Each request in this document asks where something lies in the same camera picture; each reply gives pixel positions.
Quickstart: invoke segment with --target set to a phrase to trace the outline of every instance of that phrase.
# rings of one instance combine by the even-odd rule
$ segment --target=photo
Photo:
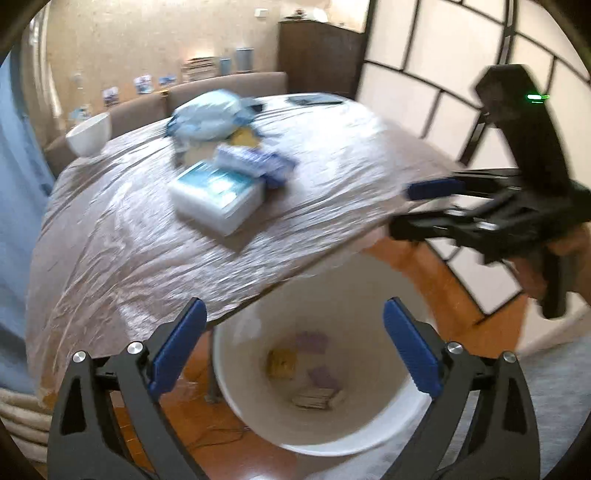
[[[119,87],[111,87],[103,90],[103,102],[105,107],[117,105],[119,103]]]
[[[146,93],[152,93],[154,91],[154,85],[152,85],[151,75],[142,75],[134,79],[135,90],[138,95],[144,95]]]
[[[167,87],[170,85],[174,85],[177,83],[177,76],[176,75],[168,75],[167,77],[160,77],[158,79],[158,84],[161,87]]]

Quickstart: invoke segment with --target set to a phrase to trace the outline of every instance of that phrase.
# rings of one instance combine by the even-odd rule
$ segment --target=blue gripper pad
[[[411,183],[406,194],[409,200],[428,200],[460,195],[465,191],[466,185],[461,180],[445,178]]]
[[[152,361],[152,381],[148,385],[148,391],[154,401],[158,401],[160,395],[174,388],[206,325],[207,309],[201,300],[197,300]]]
[[[386,302],[384,326],[417,388],[436,398],[443,389],[439,361],[413,325],[400,300]]]

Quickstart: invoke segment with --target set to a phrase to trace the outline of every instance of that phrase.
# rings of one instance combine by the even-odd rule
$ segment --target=metal screw
[[[503,352],[503,360],[507,363],[514,364],[517,361],[517,357],[513,352]]]
[[[141,342],[131,342],[127,346],[127,353],[131,353],[131,355],[137,355],[144,349],[144,346]]]
[[[74,354],[74,356],[72,357],[72,360],[74,360],[75,364],[79,364],[81,362],[83,362],[86,359],[86,352],[83,352],[82,350],[80,350],[79,352],[76,352]]]
[[[453,355],[460,355],[464,351],[464,347],[457,342],[449,342],[447,344],[447,351]]]
[[[478,222],[476,224],[476,226],[480,230],[490,230],[492,232],[499,229],[499,226],[496,223],[490,223],[490,222]]]

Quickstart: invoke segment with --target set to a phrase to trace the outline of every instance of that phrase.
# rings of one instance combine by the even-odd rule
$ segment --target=table leg
[[[217,383],[216,373],[213,369],[213,339],[216,334],[216,327],[212,329],[209,337],[209,357],[207,359],[207,394],[205,401],[207,403],[220,403],[222,400],[222,391]]]

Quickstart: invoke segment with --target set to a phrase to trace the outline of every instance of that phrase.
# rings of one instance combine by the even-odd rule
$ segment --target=table
[[[179,219],[165,121],[110,141],[60,175],[34,251],[27,354],[38,395],[55,392],[79,349],[111,355],[175,318],[193,296],[211,325],[409,208],[411,181],[451,162],[363,105],[264,99],[255,126],[298,159],[289,185],[232,236]]]

